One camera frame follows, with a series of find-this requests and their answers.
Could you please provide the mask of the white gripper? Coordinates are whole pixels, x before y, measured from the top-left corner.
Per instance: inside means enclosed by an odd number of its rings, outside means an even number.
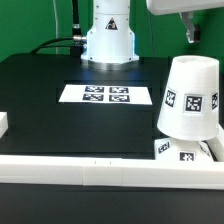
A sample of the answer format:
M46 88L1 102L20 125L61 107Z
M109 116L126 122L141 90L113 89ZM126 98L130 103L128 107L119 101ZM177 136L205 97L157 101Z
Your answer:
M186 27L186 37L189 43L200 41L200 25L192 22L193 13L204 9L224 7L224 0L146 0L148 10L154 15L180 13L180 18Z

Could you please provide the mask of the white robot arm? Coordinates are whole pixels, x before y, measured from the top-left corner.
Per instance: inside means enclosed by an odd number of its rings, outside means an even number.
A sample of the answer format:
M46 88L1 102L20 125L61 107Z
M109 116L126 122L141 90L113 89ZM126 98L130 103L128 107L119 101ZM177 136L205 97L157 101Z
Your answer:
M101 70L122 70L136 65L135 34L129 26L131 0L93 0L93 25L83 38L83 65ZM224 0L145 0L153 15L178 13L187 29L189 43L199 40L191 22L193 12L224 7Z

